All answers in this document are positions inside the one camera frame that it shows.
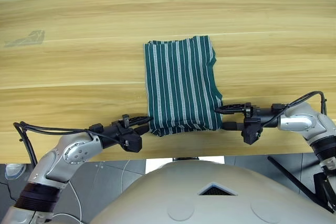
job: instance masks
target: green striped shirt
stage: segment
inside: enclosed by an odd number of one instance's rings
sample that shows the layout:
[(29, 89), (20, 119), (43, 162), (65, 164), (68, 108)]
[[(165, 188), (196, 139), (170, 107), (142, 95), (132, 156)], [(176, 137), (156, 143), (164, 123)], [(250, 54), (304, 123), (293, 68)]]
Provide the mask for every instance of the green striped shirt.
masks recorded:
[(222, 106), (213, 65), (215, 51), (208, 36), (144, 44), (150, 131), (158, 136), (218, 130)]

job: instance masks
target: white stripe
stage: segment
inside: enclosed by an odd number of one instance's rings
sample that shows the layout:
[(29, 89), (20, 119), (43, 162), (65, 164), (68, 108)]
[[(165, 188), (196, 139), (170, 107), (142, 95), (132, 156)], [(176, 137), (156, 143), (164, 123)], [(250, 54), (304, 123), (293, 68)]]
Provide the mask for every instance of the white stripe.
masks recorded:
[[(196, 53), (195, 53), (195, 42), (193, 40), (193, 50), (194, 50), (194, 57), (196, 57)], [(199, 103), (201, 105), (201, 112), (202, 112), (202, 119), (203, 119), (203, 124), (205, 123), (204, 121), (204, 114), (203, 114), (203, 105), (202, 105), (202, 97), (201, 97), (201, 91), (200, 91), (200, 85), (199, 85), (199, 82), (198, 82), (198, 73), (197, 73), (197, 64), (196, 64), (196, 58), (194, 59), (194, 63), (195, 63), (195, 69), (196, 69), (196, 80), (197, 80), (197, 86), (198, 86), (198, 95), (199, 95)]]
[[(146, 64), (146, 45), (143, 45), (143, 51), (145, 54), (145, 66), (147, 66)], [(154, 91), (153, 91), (153, 80), (152, 80), (152, 68), (151, 68), (151, 64), (149, 63), (149, 70), (150, 70), (150, 77), (151, 77), (151, 88), (152, 88), (152, 101), (153, 101), (153, 115), (154, 115)], [(146, 91), (147, 91), (147, 97), (148, 97), (148, 101), (149, 101), (149, 90), (148, 90), (148, 82), (147, 82), (147, 68), (146, 68)], [(154, 124), (154, 129), (156, 128), (155, 126), (155, 121), (152, 120), (151, 122), (149, 122), (149, 126), (150, 126), (150, 130), (153, 130), (152, 128), (152, 122)]]
[(165, 123), (167, 124), (167, 104), (166, 104), (166, 92), (165, 92), (165, 84), (164, 84), (164, 76), (163, 76), (163, 64), (162, 64), (162, 53), (160, 46), (160, 62), (161, 62), (161, 75), (162, 75), (162, 86), (163, 86), (163, 101), (164, 101), (164, 113), (166, 114)]
[(159, 71), (158, 71), (158, 59), (156, 56), (156, 45), (153, 45), (154, 52), (154, 69), (155, 69), (155, 80), (156, 80), (156, 91), (157, 91), (157, 107), (159, 111), (159, 125), (163, 128), (162, 125), (162, 114), (161, 114), (161, 94), (160, 94), (160, 83), (159, 83)]
[(187, 119), (186, 119), (186, 114), (185, 114), (184, 93), (183, 93), (183, 87), (182, 87), (182, 76), (181, 76), (180, 47), (178, 45), (178, 42), (176, 43), (176, 58), (177, 58), (177, 73), (179, 75), (179, 86), (180, 86), (181, 101), (182, 101), (182, 118), (183, 118), (183, 122), (187, 124)]
[(179, 103), (178, 103), (178, 100), (177, 100), (177, 90), (176, 90), (176, 80), (175, 80), (175, 67), (174, 67), (174, 58), (172, 58), (172, 61), (173, 61), (173, 73), (174, 73), (174, 87), (175, 87), (175, 101), (176, 101), (176, 109), (177, 109), (177, 119), (180, 120), (180, 113), (178, 111), (178, 107), (179, 107)]
[(189, 96), (189, 91), (188, 91), (188, 79), (187, 79), (187, 71), (186, 71), (186, 65), (185, 65), (185, 54), (184, 54), (184, 41), (182, 41), (182, 50), (183, 50), (183, 62), (184, 62), (184, 77), (185, 77), (185, 85), (187, 88), (187, 97), (188, 97), (188, 103), (189, 103), (189, 113), (190, 113), (190, 120), (192, 120), (191, 116), (191, 106), (190, 106), (190, 96)]
[(193, 102), (194, 102), (194, 108), (195, 108), (195, 117), (196, 117), (196, 123), (200, 124), (200, 119), (198, 118), (198, 108), (197, 108), (197, 101), (196, 101), (196, 92), (195, 92), (195, 85), (194, 85), (194, 75), (193, 75), (193, 69), (191, 66), (191, 50), (190, 50), (190, 39), (187, 39), (187, 51), (188, 51), (188, 65), (189, 65), (189, 75), (190, 75), (190, 83), (191, 83), (191, 92), (193, 95)]
[(197, 36), (197, 46), (198, 46), (198, 58), (199, 58), (199, 69), (201, 71), (201, 80), (202, 80), (202, 88), (203, 88), (203, 93), (204, 93), (204, 98), (205, 98), (205, 106), (206, 106), (206, 111), (208, 115), (208, 120), (209, 120), (209, 128), (212, 129), (212, 120), (211, 120), (211, 115), (210, 115), (210, 106), (209, 106), (209, 101), (208, 101), (208, 95), (206, 93), (205, 89), (205, 81), (203, 77), (203, 63), (202, 63), (202, 50), (201, 50), (201, 41), (200, 37)]
[(222, 101), (221, 101), (221, 99), (218, 98), (218, 97), (216, 97), (216, 99), (217, 99), (218, 107), (222, 106)]
[(170, 67), (169, 67), (168, 44), (164, 44), (164, 51), (165, 51), (166, 72), (167, 72), (167, 80), (168, 80), (168, 94), (169, 94), (170, 114), (172, 116), (171, 125), (175, 126), (172, 84), (171, 84), (171, 81), (170, 81)]
[[(213, 52), (212, 52), (212, 47), (210, 47), (210, 39), (209, 39), (209, 37), (208, 37), (208, 45), (209, 45), (209, 61), (206, 61), (206, 65), (208, 63), (210, 63), (210, 61), (211, 61), (211, 59), (213, 57), (212, 56)], [(205, 48), (205, 60), (206, 60), (207, 53), (206, 53), (206, 46), (205, 46), (205, 37), (204, 37), (204, 48)], [(207, 77), (208, 83), (209, 83), (209, 85), (208, 85), (208, 87), (209, 87), (209, 94), (211, 96), (211, 100), (212, 100), (212, 104), (213, 104), (213, 113), (215, 115), (216, 127), (217, 127), (218, 126), (218, 120), (217, 120), (217, 116), (216, 116), (216, 113), (215, 113), (215, 109), (216, 109), (215, 108), (215, 100), (214, 100), (214, 97), (213, 97), (213, 92), (211, 92), (211, 84), (210, 84), (210, 79), (209, 79), (208, 68), (206, 67), (205, 70), (206, 70), (206, 77)]]

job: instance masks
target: black cable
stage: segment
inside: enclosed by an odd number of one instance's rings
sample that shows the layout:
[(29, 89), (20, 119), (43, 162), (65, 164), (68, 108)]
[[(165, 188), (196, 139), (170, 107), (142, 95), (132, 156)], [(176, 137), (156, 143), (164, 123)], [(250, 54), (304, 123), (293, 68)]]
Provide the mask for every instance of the black cable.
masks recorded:
[(115, 138), (106, 136), (104, 134), (100, 134), (97, 132), (93, 132), (91, 130), (88, 129), (67, 129), (67, 128), (55, 128), (55, 127), (41, 127), (41, 126), (35, 126), (35, 125), (31, 125), (31, 124), (27, 124), (25, 122), (20, 122), (20, 123), (13, 123), (15, 129), (17, 130), (17, 132), (19, 133), (21, 139), (20, 141), (22, 141), (25, 144), (25, 147), (27, 149), (27, 153), (30, 159), (30, 162), (33, 166), (33, 168), (37, 165), (37, 158), (33, 149), (33, 146), (31, 145), (31, 142), (26, 134), (26, 131), (32, 131), (32, 132), (36, 132), (39, 134), (46, 134), (46, 135), (72, 135), (72, 134), (77, 134), (77, 133), (81, 133), (81, 132), (86, 132), (90, 135), (97, 135), (97, 136), (101, 136), (101, 137), (105, 137), (108, 138), (114, 142), (116, 142), (117, 144), (120, 144), (120, 141), (116, 140)]
[(275, 116), (273, 116), (267, 122), (263, 123), (261, 125), (261, 128), (267, 126), (270, 122), (272, 122), (276, 118), (278, 118), (281, 115), (283, 115), (287, 109), (289, 109), (289, 108), (291, 108), (293, 106), (296, 106), (296, 105), (298, 105), (300, 103), (303, 103), (303, 102), (307, 101), (309, 98), (311, 98), (311, 97), (313, 97), (314, 95), (317, 95), (317, 94), (319, 94), (321, 96), (321, 113), (324, 114), (324, 115), (327, 115), (327, 105), (326, 105), (326, 101), (327, 100), (325, 99), (323, 92), (322, 91), (312, 91), (312, 92), (309, 92), (309, 93), (301, 96), (300, 98), (292, 101), (291, 103), (286, 104), (285, 107), (278, 114), (276, 114)]
[(8, 193), (9, 193), (9, 197), (10, 197), (10, 199), (13, 200), (13, 201), (16, 201), (16, 199), (14, 199), (14, 198), (12, 197), (12, 192), (11, 192), (11, 189), (10, 189), (10, 187), (9, 187), (9, 184), (7, 184), (7, 183), (2, 183), (2, 182), (0, 182), (0, 184), (1, 184), (1, 185), (5, 185), (5, 186), (7, 186), (7, 189), (8, 189)]

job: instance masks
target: striped cloth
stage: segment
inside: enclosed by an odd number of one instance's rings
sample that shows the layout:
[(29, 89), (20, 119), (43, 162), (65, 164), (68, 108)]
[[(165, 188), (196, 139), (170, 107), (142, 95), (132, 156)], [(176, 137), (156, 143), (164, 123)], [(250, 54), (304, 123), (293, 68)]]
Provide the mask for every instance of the striped cloth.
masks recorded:
[(208, 36), (144, 44), (150, 131), (158, 136), (218, 130), (222, 95), (215, 85), (215, 51)]

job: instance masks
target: black tripod leg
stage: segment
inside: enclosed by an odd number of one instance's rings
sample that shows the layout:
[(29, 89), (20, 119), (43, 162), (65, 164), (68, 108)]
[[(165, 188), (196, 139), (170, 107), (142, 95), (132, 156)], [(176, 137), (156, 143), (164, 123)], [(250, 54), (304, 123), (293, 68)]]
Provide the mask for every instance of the black tripod leg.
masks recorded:
[(316, 195), (309, 190), (303, 183), (301, 183), (297, 178), (295, 178), (293, 176), (292, 173), (290, 173), (289, 171), (287, 171), (282, 165), (279, 164), (278, 161), (276, 161), (274, 158), (272, 158), (271, 156), (268, 156), (267, 159), (276, 167), (279, 169), (279, 171), (281, 171), (290, 181), (292, 181), (301, 191), (303, 191), (303, 193), (305, 195), (307, 195), (308, 198), (310, 198), (313, 202), (315, 202), (316, 204), (318, 204), (319, 206), (325, 208), (326, 210), (333, 212), (332, 209), (330, 207), (328, 207), (328, 205), (326, 205), (324, 202), (322, 202), (318, 197), (316, 197)]

